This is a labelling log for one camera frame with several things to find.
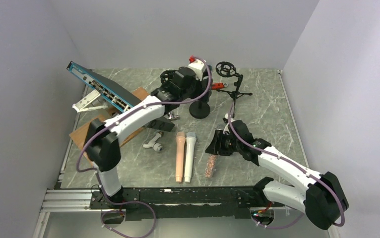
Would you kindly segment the sprinkle pattern silver microphone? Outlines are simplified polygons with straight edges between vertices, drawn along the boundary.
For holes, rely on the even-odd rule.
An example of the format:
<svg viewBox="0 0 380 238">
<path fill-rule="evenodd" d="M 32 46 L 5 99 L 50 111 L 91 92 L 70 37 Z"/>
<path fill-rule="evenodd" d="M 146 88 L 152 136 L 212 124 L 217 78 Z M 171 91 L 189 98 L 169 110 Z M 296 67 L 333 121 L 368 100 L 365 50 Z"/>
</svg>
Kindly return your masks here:
<svg viewBox="0 0 380 238">
<path fill-rule="evenodd" d="M 207 150 L 211 151 L 213 149 L 210 149 L 211 144 L 213 143 L 214 137 L 212 138 L 211 142 L 209 143 L 208 147 L 205 150 L 205 153 L 208 154 L 208 159 L 207 159 L 207 164 L 206 164 L 206 169 L 205 169 L 205 177 L 206 178 L 212 178 L 213 173 L 214 173 L 214 168 L 215 168 L 215 162 L 217 160 L 218 155 L 217 154 L 212 154 L 208 153 Z"/>
</svg>

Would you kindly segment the black round base clip stand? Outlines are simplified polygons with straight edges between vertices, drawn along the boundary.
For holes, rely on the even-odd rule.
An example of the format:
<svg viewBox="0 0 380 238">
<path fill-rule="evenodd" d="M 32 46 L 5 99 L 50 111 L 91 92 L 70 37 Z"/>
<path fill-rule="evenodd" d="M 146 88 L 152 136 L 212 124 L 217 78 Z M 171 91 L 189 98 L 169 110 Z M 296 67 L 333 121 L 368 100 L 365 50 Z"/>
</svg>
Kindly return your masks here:
<svg viewBox="0 0 380 238">
<path fill-rule="evenodd" d="M 189 113 L 196 119 L 204 119 L 210 114 L 210 106 L 207 102 L 195 101 L 191 103 Z"/>
</svg>

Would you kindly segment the white microphone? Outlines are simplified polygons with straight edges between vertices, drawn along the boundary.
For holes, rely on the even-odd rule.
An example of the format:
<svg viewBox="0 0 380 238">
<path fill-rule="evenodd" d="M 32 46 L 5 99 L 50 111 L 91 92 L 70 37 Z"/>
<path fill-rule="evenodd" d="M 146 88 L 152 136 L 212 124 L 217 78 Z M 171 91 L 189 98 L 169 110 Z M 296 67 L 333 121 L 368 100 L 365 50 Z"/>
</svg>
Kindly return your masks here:
<svg viewBox="0 0 380 238">
<path fill-rule="evenodd" d="M 188 132 L 186 134 L 186 161 L 184 169 L 184 182 L 191 182 L 192 168 L 194 159 L 194 147 L 196 144 L 196 133 Z"/>
</svg>

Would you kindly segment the black mini tripod stand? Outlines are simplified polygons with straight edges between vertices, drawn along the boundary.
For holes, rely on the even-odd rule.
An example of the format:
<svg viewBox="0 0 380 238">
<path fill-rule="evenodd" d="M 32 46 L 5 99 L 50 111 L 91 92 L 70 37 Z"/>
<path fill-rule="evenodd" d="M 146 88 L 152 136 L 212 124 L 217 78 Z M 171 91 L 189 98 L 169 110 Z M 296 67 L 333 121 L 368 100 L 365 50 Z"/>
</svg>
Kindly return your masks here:
<svg viewBox="0 0 380 238">
<path fill-rule="evenodd" d="M 227 91 L 225 90 L 225 88 L 221 90 L 216 90 L 218 92 L 227 93 L 232 98 L 234 104 L 236 103 L 236 100 L 242 96 L 253 95 L 252 92 L 244 93 L 240 91 L 240 87 L 242 85 L 244 76 L 242 74 L 237 73 L 236 67 L 232 63 L 228 61 L 221 61 L 216 65 L 215 71 L 219 76 L 224 77 L 224 78 L 231 78 L 231 77 L 237 78 L 237 81 L 233 83 L 233 86 L 235 87 L 233 91 Z"/>
</svg>

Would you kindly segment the black shock mount desk stand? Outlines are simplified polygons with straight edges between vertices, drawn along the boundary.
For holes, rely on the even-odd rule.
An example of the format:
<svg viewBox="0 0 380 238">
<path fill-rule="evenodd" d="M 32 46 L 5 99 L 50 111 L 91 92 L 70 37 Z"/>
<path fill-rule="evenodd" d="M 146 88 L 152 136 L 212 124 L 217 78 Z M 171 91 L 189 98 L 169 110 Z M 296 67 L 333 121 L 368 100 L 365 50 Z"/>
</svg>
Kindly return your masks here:
<svg viewBox="0 0 380 238">
<path fill-rule="evenodd" d="M 168 69 L 168 70 L 163 71 L 160 74 L 161 87 L 163 88 L 176 87 L 177 84 L 174 78 L 175 75 L 176 75 L 176 70 L 174 69 Z"/>
</svg>

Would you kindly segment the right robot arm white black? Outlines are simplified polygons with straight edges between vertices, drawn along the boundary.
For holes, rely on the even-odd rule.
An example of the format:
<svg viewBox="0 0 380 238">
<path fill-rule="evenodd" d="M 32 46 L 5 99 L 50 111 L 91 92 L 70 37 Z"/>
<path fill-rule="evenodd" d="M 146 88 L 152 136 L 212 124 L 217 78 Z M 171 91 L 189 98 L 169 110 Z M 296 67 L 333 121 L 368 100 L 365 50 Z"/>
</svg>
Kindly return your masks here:
<svg viewBox="0 0 380 238">
<path fill-rule="evenodd" d="M 318 228 L 345 224 L 349 203 L 338 177 L 331 173 L 311 170 L 281 153 L 272 144 L 254 138 L 241 120 L 229 120 L 224 129 L 217 129 L 206 153 L 220 156 L 240 154 L 252 162 L 278 174 L 289 185 L 264 177 L 253 186 L 253 200 L 259 206 L 277 202 L 294 208 L 307 216 Z"/>
</svg>

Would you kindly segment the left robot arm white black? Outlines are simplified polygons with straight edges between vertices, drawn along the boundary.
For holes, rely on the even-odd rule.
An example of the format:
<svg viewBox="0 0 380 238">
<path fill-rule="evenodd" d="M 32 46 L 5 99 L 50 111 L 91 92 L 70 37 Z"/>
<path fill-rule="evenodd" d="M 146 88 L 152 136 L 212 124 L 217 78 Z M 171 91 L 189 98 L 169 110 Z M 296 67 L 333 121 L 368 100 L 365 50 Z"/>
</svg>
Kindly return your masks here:
<svg viewBox="0 0 380 238">
<path fill-rule="evenodd" d="M 160 87 L 130 110 L 106 121 L 95 119 L 90 123 L 81 153 L 86 153 L 92 162 L 105 192 L 102 200 L 109 208 L 118 207 L 123 199 L 117 172 L 121 161 L 119 142 L 180 105 L 203 99 L 209 95 L 212 81 L 211 66 L 182 66 L 168 73 Z"/>
</svg>

